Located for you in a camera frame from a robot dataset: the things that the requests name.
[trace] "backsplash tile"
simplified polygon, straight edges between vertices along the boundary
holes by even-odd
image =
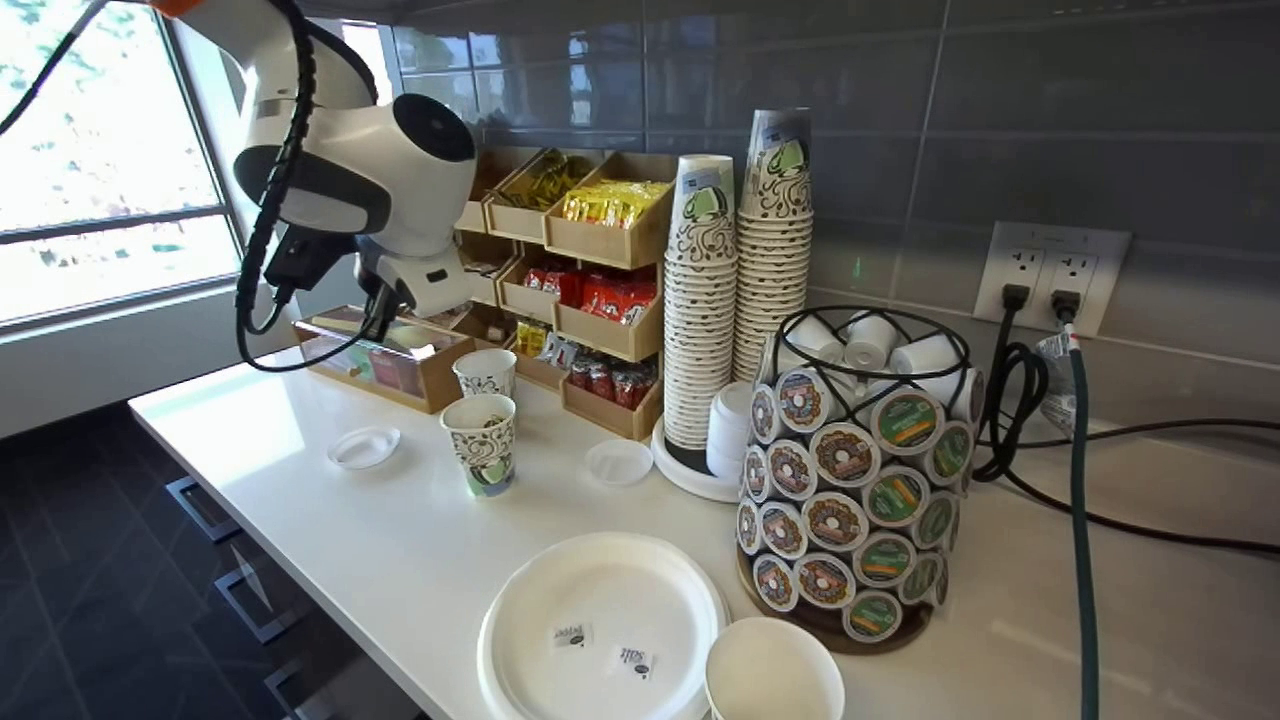
[[[935,311],[976,350],[995,222],[1125,227],[1090,340],[1105,410],[1280,413],[1280,0],[451,0],[406,22],[401,79],[475,103],[483,143],[739,161],[750,110],[810,110],[810,296]]]
[[[815,137],[810,211],[839,222],[901,226],[917,169],[910,137]]]
[[[815,128],[919,133],[935,36],[773,43],[719,57],[719,123],[809,103]]]
[[[723,0],[727,43],[935,34],[943,0]]]
[[[932,128],[1280,133],[1280,9],[948,36]]]
[[[1126,227],[1138,243],[1275,253],[1280,140],[935,137],[917,222]]]
[[[1280,365],[1275,277],[1280,258],[1136,248],[1126,253],[1105,334]]]

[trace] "white plate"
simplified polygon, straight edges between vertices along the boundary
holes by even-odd
[[[674,489],[714,501],[714,506],[736,506],[739,501],[739,483],[727,483],[719,475],[694,471],[689,465],[680,465],[667,447],[663,423],[654,422],[652,428],[652,465],[663,471],[663,482],[670,482]]]
[[[374,471],[396,459],[401,442],[401,428],[352,428],[327,445],[327,465],[344,471]]]
[[[479,692],[520,720],[699,720],[714,585],[680,548],[594,532],[526,559],[479,623]]]

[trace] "counter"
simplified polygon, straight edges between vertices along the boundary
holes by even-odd
[[[731,506],[689,495],[654,471],[633,489],[588,483],[575,465],[607,437],[565,417],[536,383],[520,383],[520,482],[496,501],[467,495],[436,417],[316,374],[229,368],[140,396],[131,413],[431,718],[487,718],[475,684],[479,617],[520,564],[579,532],[663,536],[714,581],[731,617],[754,614],[736,585]],[[361,423],[402,428],[396,471],[344,475],[323,459]],[[1064,451],[1028,451],[1019,468],[1046,491],[1069,489]],[[1098,445],[1090,468],[1090,495],[1107,514],[1280,540],[1266,456],[1138,442]],[[1275,559],[1105,527],[1090,548],[1105,718],[1275,718]],[[923,636],[893,656],[839,656],[848,718],[861,720],[1069,720],[1076,668],[1069,519],[1002,489],[965,501],[951,602]]]

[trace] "electrical outlet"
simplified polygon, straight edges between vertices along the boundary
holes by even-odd
[[[1126,253],[1126,232],[995,222],[973,311],[1002,319],[998,287],[1023,283],[1019,330],[1054,330],[1050,292],[1078,292],[1076,334],[1096,336]]]

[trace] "wire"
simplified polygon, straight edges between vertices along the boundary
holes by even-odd
[[[1246,428],[1246,431],[1280,431],[1275,422],[1245,422],[1245,417],[1180,417],[1180,422],[1153,422],[1153,423],[1125,423],[1087,431],[1087,442],[1118,442],[1145,431],[1182,431],[1182,428]],[[1069,447],[1072,442],[1023,442],[1019,447]]]
[[[1078,718],[1098,718],[1098,652],[1096,652],[1096,593],[1090,593],[1090,548],[1087,548],[1087,374],[1072,325],[1064,325],[1072,353],[1076,431],[1072,431],[1072,557],[1076,557],[1076,614],[1078,614]]]
[[[1044,506],[1044,510],[1050,510],[1050,514],[1072,514],[1072,506],[1064,506],[1064,501],[1054,501],[1054,495],[1038,491],[1037,483],[1028,483],[1028,482],[1023,482],[1023,475],[1015,475],[1015,471],[1002,471],[1002,482],[1009,482],[1019,495],[1028,495],[1028,501],[1037,501],[1037,506]],[[1098,514],[1087,514],[1087,519],[1090,519],[1090,526],[1098,526],[1098,527],[1126,532],[1126,536],[1145,536],[1145,540],[1158,540],[1158,546],[1186,546],[1186,548],[1222,548],[1222,553],[1280,557],[1280,546],[1263,546],[1263,540],[1186,536],[1186,532],[1168,532],[1168,527],[1126,526],[1126,519],[1098,517]]]
[[[84,3],[79,22],[63,34],[63,42],[47,51],[44,68],[37,71],[37,79],[29,83],[29,91],[9,110],[0,137],[9,137],[9,128],[31,110],[31,102],[39,97],[44,79],[53,76],[53,68],[73,51],[73,43],[79,42],[79,34],[91,26],[91,15],[106,9],[106,0]]]
[[[251,308],[256,308],[256,283],[258,283],[258,273],[262,273],[262,258],[267,258],[267,243],[273,243],[273,227],[281,222],[281,209],[284,209],[284,196],[289,196],[289,180],[292,180],[292,169],[296,169],[296,157],[308,140],[308,123],[310,123],[310,110],[316,110],[316,57],[310,57],[310,36],[308,36],[308,22],[302,11],[292,3],[292,0],[273,0],[273,9],[289,22],[289,34],[292,34],[292,51],[296,51],[296,103],[292,103],[292,120],[289,120],[289,137],[284,143],[277,149],[277,163],[267,172],[267,189],[258,196],[258,211],[251,222],[251,235],[244,243],[244,258],[241,258],[241,279],[234,279],[234,353],[244,365],[258,368],[258,374],[296,374],[296,368],[310,368],[310,365],[323,365],[338,353],[347,353],[352,344],[361,344],[370,330],[374,330],[374,311],[362,308],[362,325],[355,336],[347,336],[344,344],[320,353],[320,355],[308,355],[300,365],[262,365],[247,353],[247,334],[251,336],[262,336],[277,315],[281,315],[281,300],[273,308],[273,315],[262,325],[251,319]]]
[[[1012,468],[1012,456],[1019,447],[1019,431],[1046,394],[1046,368],[1044,368],[1038,353],[1030,353],[1028,344],[1009,344],[1015,311],[1019,311],[1019,300],[1002,300],[1002,319],[995,334],[995,353],[991,353],[991,374],[989,374],[983,417],[980,417],[980,431],[976,431],[976,437],[989,431],[983,445],[991,447],[989,465],[973,468],[973,482],[983,482],[983,483],[998,482]],[[1019,383],[1015,410],[998,431],[998,400],[1002,400],[1012,374],[1023,374],[1023,383]]]

